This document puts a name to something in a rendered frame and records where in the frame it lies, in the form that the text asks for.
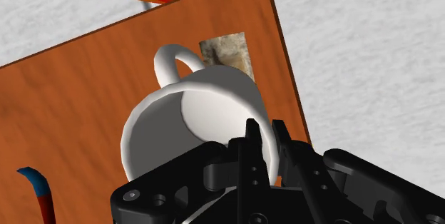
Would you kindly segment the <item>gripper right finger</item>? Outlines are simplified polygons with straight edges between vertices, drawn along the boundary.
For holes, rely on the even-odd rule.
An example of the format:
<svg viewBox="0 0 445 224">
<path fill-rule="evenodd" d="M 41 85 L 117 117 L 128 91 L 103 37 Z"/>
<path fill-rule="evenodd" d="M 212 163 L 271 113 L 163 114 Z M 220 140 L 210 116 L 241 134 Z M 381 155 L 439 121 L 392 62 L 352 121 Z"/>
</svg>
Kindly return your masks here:
<svg viewBox="0 0 445 224">
<path fill-rule="evenodd" d="M 302 189 L 315 224 L 445 224 L 444 198 L 342 149 L 319 155 L 282 120 L 272 128 L 282 182 Z"/>
</svg>

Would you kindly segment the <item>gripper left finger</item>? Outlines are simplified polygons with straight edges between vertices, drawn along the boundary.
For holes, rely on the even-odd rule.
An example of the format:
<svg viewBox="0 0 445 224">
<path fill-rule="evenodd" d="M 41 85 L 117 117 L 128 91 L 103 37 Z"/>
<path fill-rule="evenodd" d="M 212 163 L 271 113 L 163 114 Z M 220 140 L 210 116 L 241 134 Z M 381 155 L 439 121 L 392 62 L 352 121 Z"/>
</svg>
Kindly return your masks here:
<svg viewBox="0 0 445 224">
<path fill-rule="evenodd" d="M 255 120 L 228 146 L 210 141 L 117 188 L 113 224 L 272 224 Z"/>
</svg>

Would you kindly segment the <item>white mug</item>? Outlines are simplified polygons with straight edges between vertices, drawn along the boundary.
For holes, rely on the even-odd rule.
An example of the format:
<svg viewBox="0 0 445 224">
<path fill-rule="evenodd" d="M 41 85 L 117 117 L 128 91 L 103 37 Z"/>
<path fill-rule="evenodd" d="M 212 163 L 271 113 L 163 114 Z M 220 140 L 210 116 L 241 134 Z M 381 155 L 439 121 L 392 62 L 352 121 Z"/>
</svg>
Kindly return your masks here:
<svg viewBox="0 0 445 224">
<path fill-rule="evenodd" d="M 278 177 L 279 154 L 270 120 L 255 82 L 224 65 L 205 66 L 190 49 L 168 44 L 154 56 L 160 88 L 129 115 L 121 137 L 128 180 L 167 163 L 206 141 L 226 145 L 245 135 L 246 121 L 260 127 L 270 184 Z"/>
</svg>

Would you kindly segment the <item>beige mottled stone block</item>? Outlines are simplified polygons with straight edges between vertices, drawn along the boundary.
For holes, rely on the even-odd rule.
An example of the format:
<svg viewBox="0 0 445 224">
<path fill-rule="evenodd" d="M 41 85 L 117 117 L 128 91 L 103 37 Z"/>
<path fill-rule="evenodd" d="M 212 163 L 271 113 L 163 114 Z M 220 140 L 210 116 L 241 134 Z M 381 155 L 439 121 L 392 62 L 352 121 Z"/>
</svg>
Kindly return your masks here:
<svg viewBox="0 0 445 224">
<path fill-rule="evenodd" d="M 206 66 L 231 66 L 255 80 L 244 32 L 206 39 L 199 47 Z"/>
</svg>

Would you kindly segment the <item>orange wooden table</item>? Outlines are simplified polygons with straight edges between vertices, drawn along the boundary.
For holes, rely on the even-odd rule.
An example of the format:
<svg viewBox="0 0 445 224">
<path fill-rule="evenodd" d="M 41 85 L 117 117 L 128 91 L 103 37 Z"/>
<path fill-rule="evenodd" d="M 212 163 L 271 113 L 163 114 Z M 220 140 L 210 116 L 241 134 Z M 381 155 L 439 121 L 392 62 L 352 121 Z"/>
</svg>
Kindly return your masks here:
<svg viewBox="0 0 445 224">
<path fill-rule="evenodd" d="M 165 44 L 199 52 L 243 32 L 268 116 L 308 141 L 275 2 L 177 0 L 0 68 L 0 224 L 43 224 L 26 166 L 47 178 L 57 224 L 113 224 L 123 125 L 158 88 L 153 57 Z"/>
</svg>

